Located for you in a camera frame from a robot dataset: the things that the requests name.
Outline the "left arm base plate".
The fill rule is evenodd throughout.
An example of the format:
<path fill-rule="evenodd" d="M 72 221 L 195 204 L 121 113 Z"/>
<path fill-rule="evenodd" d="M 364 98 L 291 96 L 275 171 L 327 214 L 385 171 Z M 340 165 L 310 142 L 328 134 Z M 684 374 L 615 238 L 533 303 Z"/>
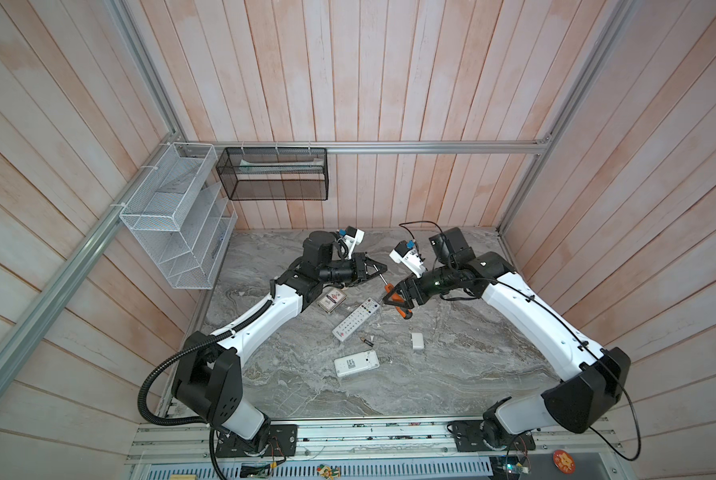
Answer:
<path fill-rule="evenodd" d="M 264 426 L 252 440 L 244 440 L 236 434 L 219 434 L 215 454 L 218 458 L 284 459 L 293 457 L 297 447 L 296 424 L 273 424 Z"/>

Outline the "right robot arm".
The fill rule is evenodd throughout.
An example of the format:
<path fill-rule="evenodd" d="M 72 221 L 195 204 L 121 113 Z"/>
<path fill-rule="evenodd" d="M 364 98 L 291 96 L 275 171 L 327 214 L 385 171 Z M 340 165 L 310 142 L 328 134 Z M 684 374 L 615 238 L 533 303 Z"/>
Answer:
<path fill-rule="evenodd" d="M 391 259 L 410 270 L 383 299 L 411 310 L 434 297 L 461 290 L 499 311 L 545 357 L 559 377 L 558 385 L 535 395 L 506 398 L 483 415 L 481 431 L 494 449 L 516 435 L 548 426 L 586 432 L 616 405 L 631 365 L 619 348 L 607 350 L 557 314 L 526 284 L 500 254 L 476 255 L 458 228 L 430 239 L 439 267 L 425 268 L 414 241 L 400 242 Z"/>

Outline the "white air conditioner remote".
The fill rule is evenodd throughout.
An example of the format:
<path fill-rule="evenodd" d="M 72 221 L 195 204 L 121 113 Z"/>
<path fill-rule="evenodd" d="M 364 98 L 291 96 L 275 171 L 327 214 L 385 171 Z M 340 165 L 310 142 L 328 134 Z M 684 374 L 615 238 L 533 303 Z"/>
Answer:
<path fill-rule="evenodd" d="M 380 362 L 374 350 L 367 350 L 334 360 L 335 372 L 338 378 L 377 369 Z"/>

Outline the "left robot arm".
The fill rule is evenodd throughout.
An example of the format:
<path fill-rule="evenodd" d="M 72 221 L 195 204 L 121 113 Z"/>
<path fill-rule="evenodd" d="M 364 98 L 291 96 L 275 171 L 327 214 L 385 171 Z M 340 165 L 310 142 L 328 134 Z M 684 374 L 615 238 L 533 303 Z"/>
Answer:
<path fill-rule="evenodd" d="M 321 296 L 328 286 L 350 287 L 387 271 L 356 247 L 364 232 L 349 226 L 314 231 L 302 255 L 270 281 L 269 293 L 246 313 L 210 335 L 191 335 L 177 360 L 172 395 L 197 421 L 246 441 L 267 429 L 268 417 L 244 398 L 242 367 L 280 327 Z"/>

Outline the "white TV remote control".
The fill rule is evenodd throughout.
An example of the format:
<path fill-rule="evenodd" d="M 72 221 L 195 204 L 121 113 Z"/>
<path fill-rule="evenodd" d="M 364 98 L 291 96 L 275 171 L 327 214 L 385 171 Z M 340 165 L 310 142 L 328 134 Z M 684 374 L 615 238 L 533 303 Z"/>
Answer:
<path fill-rule="evenodd" d="M 365 300 L 332 330 L 333 336 L 339 342 L 345 341 L 379 310 L 380 304 L 377 301 Z"/>

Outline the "white battery cover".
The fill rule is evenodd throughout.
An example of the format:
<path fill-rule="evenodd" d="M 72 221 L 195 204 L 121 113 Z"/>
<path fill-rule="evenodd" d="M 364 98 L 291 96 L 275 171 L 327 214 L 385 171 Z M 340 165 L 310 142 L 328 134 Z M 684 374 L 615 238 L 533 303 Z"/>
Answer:
<path fill-rule="evenodd" d="M 411 333 L 411 342 L 413 351 L 421 351 L 425 348 L 424 337 L 420 332 Z"/>

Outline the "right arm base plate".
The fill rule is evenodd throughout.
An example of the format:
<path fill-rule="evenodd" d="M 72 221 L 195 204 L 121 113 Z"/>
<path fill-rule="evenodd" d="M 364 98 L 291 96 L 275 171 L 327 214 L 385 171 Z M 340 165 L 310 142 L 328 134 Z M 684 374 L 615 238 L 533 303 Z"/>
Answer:
<path fill-rule="evenodd" d="M 489 420 L 455 420 L 447 424 L 458 452 L 511 452 L 533 451 L 534 438 L 529 432 L 509 434 Z"/>

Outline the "orange black screwdriver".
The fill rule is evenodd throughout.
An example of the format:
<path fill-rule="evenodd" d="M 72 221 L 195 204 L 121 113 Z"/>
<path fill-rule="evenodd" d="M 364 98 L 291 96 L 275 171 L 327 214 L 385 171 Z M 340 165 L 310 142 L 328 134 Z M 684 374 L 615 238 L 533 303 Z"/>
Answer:
<path fill-rule="evenodd" d="M 383 275 L 380 275 L 380 278 L 384 282 L 386 294 L 392 300 L 398 314 L 404 319 L 410 319 L 413 313 L 405 307 L 405 300 L 395 291 L 395 286 L 389 283 Z"/>

